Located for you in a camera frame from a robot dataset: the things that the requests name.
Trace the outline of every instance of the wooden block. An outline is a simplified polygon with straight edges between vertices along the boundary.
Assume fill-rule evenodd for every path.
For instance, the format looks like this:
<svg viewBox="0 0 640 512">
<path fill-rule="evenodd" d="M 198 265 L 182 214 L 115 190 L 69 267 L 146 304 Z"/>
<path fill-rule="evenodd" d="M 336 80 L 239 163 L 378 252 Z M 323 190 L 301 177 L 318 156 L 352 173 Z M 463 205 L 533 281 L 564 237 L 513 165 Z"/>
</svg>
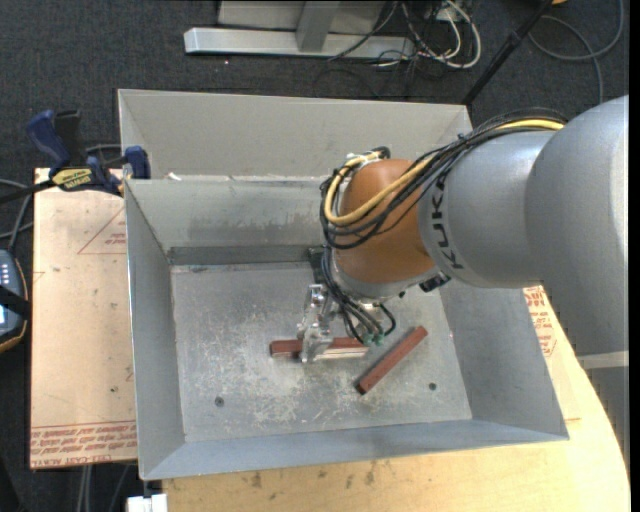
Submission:
<svg viewBox="0 0 640 512">
<path fill-rule="evenodd" d="M 277 340 L 269 345 L 271 357 L 296 358 L 302 350 L 302 340 Z M 365 347 L 355 338 L 334 338 L 327 350 L 318 359 L 338 359 L 342 357 L 362 357 Z"/>
<path fill-rule="evenodd" d="M 360 394 L 368 393 L 382 378 L 389 373 L 409 352 L 411 352 L 426 336 L 427 330 L 416 327 L 409 336 L 393 347 L 373 368 L 371 368 L 356 384 Z"/>
</svg>

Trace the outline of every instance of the black cable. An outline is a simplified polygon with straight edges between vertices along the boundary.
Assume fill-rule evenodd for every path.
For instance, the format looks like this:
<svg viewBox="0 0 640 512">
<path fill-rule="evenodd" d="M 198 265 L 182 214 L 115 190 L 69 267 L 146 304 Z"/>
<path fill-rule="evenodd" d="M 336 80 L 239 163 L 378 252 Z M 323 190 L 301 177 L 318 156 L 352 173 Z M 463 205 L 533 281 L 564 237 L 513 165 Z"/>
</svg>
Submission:
<svg viewBox="0 0 640 512">
<path fill-rule="evenodd" d="M 89 466 L 87 472 L 87 479 L 85 480 L 84 490 L 84 512 L 91 512 L 91 475 L 93 473 L 93 466 Z"/>
<path fill-rule="evenodd" d="M 350 53 L 353 53 L 358 48 L 360 48 L 364 43 L 366 43 L 371 38 L 371 36 L 375 35 L 387 23 L 389 23 L 389 20 L 392 18 L 393 14 L 396 12 L 396 9 L 398 8 L 398 3 L 399 2 L 393 2 L 391 4 L 391 10 L 389 11 L 389 14 L 387 14 L 375 27 L 373 27 L 373 29 L 371 29 L 370 32 L 368 32 L 362 39 L 360 39 L 360 41 L 358 41 L 356 44 L 354 44 L 350 48 L 347 48 L 346 50 L 338 53 L 337 55 L 334 55 L 333 57 L 330 57 L 328 59 L 328 62 L 332 62 L 334 60 L 338 60 L 338 59 L 341 59 L 343 57 L 346 57 Z"/>
<path fill-rule="evenodd" d="M 538 43 L 535 40 L 535 38 L 533 37 L 533 34 L 529 34 L 529 39 L 531 39 L 531 42 L 540 51 L 544 52 L 545 54 L 549 55 L 550 57 L 553 57 L 553 58 L 559 59 L 559 60 L 581 61 L 581 60 L 589 60 L 589 59 L 595 59 L 597 57 L 602 57 L 604 54 L 609 52 L 616 44 L 618 44 L 618 41 L 620 41 L 620 37 L 622 36 L 622 31 L 624 29 L 624 1 L 623 0 L 618 0 L 618 12 L 620 14 L 620 16 L 618 18 L 618 30 L 616 31 L 616 35 L 614 36 L 614 38 L 611 40 L 611 42 L 609 44 L 605 45 L 603 48 L 601 48 L 600 50 L 597 50 L 597 51 L 593 51 L 591 49 L 591 46 L 589 45 L 589 43 L 586 43 L 585 47 L 587 48 L 587 51 L 589 52 L 586 55 L 564 55 L 562 53 L 556 53 L 556 52 L 553 52 L 553 51 L 543 47 L 540 43 Z M 583 39 L 581 35 L 578 35 L 579 32 L 573 26 L 569 25 L 567 22 L 562 21 L 562 20 L 560 20 L 558 18 L 554 18 L 553 16 L 543 16 L 543 18 L 552 19 L 554 21 L 557 21 L 557 22 L 561 23 L 562 25 L 564 25 L 567 28 L 569 28 L 580 39 Z"/>
<path fill-rule="evenodd" d="M 385 209 L 378 213 L 375 217 L 365 220 L 363 222 L 363 218 L 369 214 L 366 212 L 363 217 L 354 221 L 350 224 L 341 227 L 332 227 L 327 221 L 324 215 L 324 203 L 326 202 L 326 193 L 327 193 L 327 185 L 328 181 L 334 179 L 331 177 L 327 182 L 323 184 L 321 187 L 322 194 L 322 204 L 320 208 L 320 220 L 322 223 L 323 231 L 325 233 L 325 238 L 327 239 L 327 243 L 336 249 L 352 249 L 359 245 L 362 245 L 371 237 L 380 233 L 380 229 L 384 224 L 384 221 L 387 219 L 388 215 L 394 211 L 400 204 L 404 203 L 407 198 L 418 189 L 418 187 L 424 185 L 428 180 L 432 177 L 436 176 L 439 173 L 442 173 L 447 167 L 451 165 L 455 159 L 460 156 L 463 152 L 466 152 L 468 149 L 471 149 L 479 144 L 482 144 L 492 138 L 500 137 L 507 135 L 509 133 L 515 133 L 518 131 L 533 131 L 535 128 L 530 127 L 515 127 L 510 129 L 500 129 L 496 130 L 501 125 L 506 124 L 511 121 L 514 122 L 516 120 L 521 121 L 527 118 L 536 118 L 540 119 L 539 113 L 537 111 L 535 114 L 523 115 L 518 113 L 518 116 L 514 116 L 513 114 L 506 114 L 498 116 L 494 119 L 490 119 L 489 121 L 480 125 L 476 130 L 472 131 L 470 134 L 465 137 L 460 137 L 459 140 L 454 141 L 453 143 L 440 148 L 438 150 L 430 151 L 425 153 L 420 158 L 418 158 L 405 172 L 409 172 L 415 168 L 420 162 L 422 162 L 426 157 L 430 155 L 434 155 L 431 161 L 420 171 L 415 178 L 412 179 L 409 183 L 407 183 L 396 195 L 391 199 L 389 204 L 385 207 Z M 559 118 L 559 116 L 549 113 L 545 111 L 543 119 L 552 120 L 556 122 L 564 122 L 564 119 Z M 349 170 L 344 174 L 339 175 L 338 185 L 342 183 L 342 181 L 353 172 L 354 169 Z M 340 236 L 348 236 L 348 235 L 356 235 L 357 240 L 349 243 L 338 243 L 336 241 L 337 237 Z"/>
<path fill-rule="evenodd" d="M 356 317 L 358 321 L 365 326 L 369 333 L 374 335 L 376 333 L 379 335 L 384 334 L 382 326 L 368 312 L 366 312 L 362 306 L 354 302 L 350 297 L 342 292 L 340 287 L 333 280 L 330 267 L 331 251 L 328 249 L 328 247 L 325 247 L 325 251 L 323 253 L 321 261 L 321 269 L 325 278 L 327 290 L 329 291 L 332 299 L 336 302 L 336 304 L 338 304 L 340 313 L 347 319 L 349 327 L 355 335 L 356 339 L 360 343 L 364 344 L 364 340 L 360 337 L 357 330 L 353 326 L 352 320 L 349 318 L 349 315 Z"/>
<path fill-rule="evenodd" d="M 82 504 L 84 502 L 84 492 L 85 492 L 85 482 L 87 481 L 87 468 L 89 466 L 84 466 L 82 468 L 82 478 L 80 479 L 80 487 L 78 491 L 78 500 L 76 502 L 76 512 L 82 512 Z"/>
<path fill-rule="evenodd" d="M 18 183 L 17 181 L 12 181 L 12 180 L 6 180 L 3 178 L 0 178 L 0 185 L 5 185 L 8 187 L 13 187 L 13 188 L 17 188 L 17 189 L 21 189 L 24 190 L 27 188 L 26 185 L 23 185 L 22 183 Z M 9 245 L 7 247 L 7 250 L 10 252 L 13 252 L 14 248 L 15 248 L 15 244 L 16 244 L 16 239 L 18 237 L 19 233 L 22 233 L 23 231 L 26 231 L 27 229 L 31 228 L 33 226 L 33 223 L 30 222 L 29 224 L 22 226 L 22 220 L 24 218 L 24 214 L 26 212 L 26 207 L 29 205 L 29 201 L 31 200 L 31 196 L 28 196 L 23 204 L 22 207 L 20 209 L 20 213 L 18 214 L 18 218 L 16 220 L 16 223 L 13 227 L 13 229 L 11 231 L 7 231 L 6 233 L 0 233 L 0 240 L 3 238 L 10 238 L 9 241 Z"/>
<path fill-rule="evenodd" d="M 480 78 L 476 81 L 476 83 L 471 87 L 471 90 L 466 94 L 464 99 L 462 100 L 463 105 L 470 105 L 476 99 L 478 94 L 484 89 L 485 85 L 493 78 L 493 75 L 500 69 L 502 64 L 509 58 L 509 56 L 513 53 L 513 51 L 520 46 L 522 40 L 527 36 L 529 31 L 533 28 L 533 26 L 537 23 L 540 17 L 544 14 L 544 12 L 551 7 L 551 3 L 553 0 L 542 0 L 539 2 L 538 9 L 532 14 L 532 16 L 527 19 L 518 29 L 514 30 L 509 34 L 507 40 L 503 43 L 503 45 L 498 50 L 498 53 L 491 59 L 489 66 L 482 73 Z"/>
<path fill-rule="evenodd" d="M 116 504 L 118 503 L 118 498 L 120 497 L 120 491 L 122 490 L 122 486 L 124 485 L 125 478 L 127 477 L 127 473 L 131 468 L 130 464 L 127 464 L 120 475 L 120 479 L 118 480 L 118 484 L 116 485 L 116 489 L 113 492 L 113 497 L 111 498 L 111 503 L 109 504 L 108 512 L 114 512 L 116 508 Z"/>
<path fill-rule="evenodd" d="M 594 52 L 592 50 L 592 48 L 591 48 L 591 45 L 589 44 L 589 41 L 587 41 L 587 38 L 584 37 L 580 32 L 578 32 L 578 30 L 575 27 L 573 27 L 572 25 L 570 25 L 566 21 L 562 21 L 561 19 L 555 18 L 553 16 L 543 16 L 542 19 L 555 21 L 559 25 L 562 25 L 563 27 L 565 27 L 571 33 L 573 33 L 573 35 L 576 36 L 580 40 L 580 42 L 584 45 L 584 47 L 587 49 L 587 51 L 589 52 L 589 55 L 587 55 L 586 58 L 587 59 L 591 59 L 593 61 L 593 67 L 596 70 L 596 78 L 598 80 L 598 104 L 604 102 L 604 81 L 602 79 L 602 70 L 600 69 L 600 63 L 598 62 L 598 57 L 597 57 L 597 55 L 601 55 L 602 53 Z M 575 62 L 575 61 L 584 60 L 582 58 L 578 58 L 578 59 L 576 59 L 576 58 L 565 58 L 564 56 L 562 56 L 560 54 L 557 54 L 557 53 L 554 53 L 554 52 L 551 52 L 551 51 L 547 50 L 546 48 L 544 48 L 543 46 L 541 46 L 531 36 L 531 34 L 529 34 L 529 38 L 531 39 L 531 42 L 533 43 L 533 45 L 536 48 L 538 48 L 541 52 L 543 52 L 545 55 L 548 55 L 548 56 L 553 57 L 555 59 L 559 59 L 559 60 L 563 60 L 563 61 L 569 61 L 569 62 Z"/>
<path fill-rule="evenodd" d="M 27 208 L 29 207 L 30 202 L 31 202 L 31 196 L 27 196 L 25 200 L 22 202 L 22 207 L 20 208 L 20 212 L 18 213 L 18 218 L 16 219 L 16 222 L 13 225 L 13 230 L 11 231 L 11 238 L 9 238 L 9 244 L 7 245 L 7 250 L 10 253 L 13 253 L 15 251 L 16 242 L 18 240 L 18 234 L 20 233 L 20 227 L 22 225 L 22 220 L 24 219 L 24 215 L 27 212 Z"/>
<path fill-rule="evenodd" d="M 380 303 L 379 306 L 380 306 L 380 309 L 384 312 L 385 315 L 387 315 L 387 318 L 391 322 L 391 326 L 384 332 L 385 336 L 389 336 L 389 334 L 391 334 L 396 328 L 396 325 L 397 325 L 396 318 L 391 314 L 391 311 L 389 311 L 384 304 Z"/>
</svg>

